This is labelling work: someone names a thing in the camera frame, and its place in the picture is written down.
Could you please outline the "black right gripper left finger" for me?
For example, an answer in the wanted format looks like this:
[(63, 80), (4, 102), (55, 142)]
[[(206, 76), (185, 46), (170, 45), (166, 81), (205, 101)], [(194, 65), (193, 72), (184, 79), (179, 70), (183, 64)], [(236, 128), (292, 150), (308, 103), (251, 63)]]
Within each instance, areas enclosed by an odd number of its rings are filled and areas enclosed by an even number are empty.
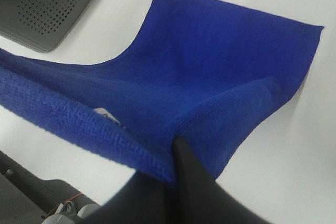
[(172, 223), (166, 186), (143, 173), (131, 179), (84, 223)]

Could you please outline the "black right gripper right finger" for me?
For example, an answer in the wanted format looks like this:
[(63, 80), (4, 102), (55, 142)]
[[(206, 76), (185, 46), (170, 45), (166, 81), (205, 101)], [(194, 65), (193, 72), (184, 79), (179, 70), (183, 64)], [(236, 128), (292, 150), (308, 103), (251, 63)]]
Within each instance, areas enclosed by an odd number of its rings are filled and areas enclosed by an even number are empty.
[(177, 136), (172, 148), (181, 223), (271, 223), (223, 190), (186, 138)]

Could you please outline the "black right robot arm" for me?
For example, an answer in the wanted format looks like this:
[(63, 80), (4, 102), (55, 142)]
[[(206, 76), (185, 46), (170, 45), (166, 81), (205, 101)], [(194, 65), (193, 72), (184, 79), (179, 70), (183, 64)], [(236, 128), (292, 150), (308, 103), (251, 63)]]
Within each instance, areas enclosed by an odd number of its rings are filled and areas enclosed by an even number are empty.
[(184, 137), (174, 139), (173, 155), (174, 188), (136, 172), (100, 206), (1, 154), (1, 223), (265, 223), (218, 185)]

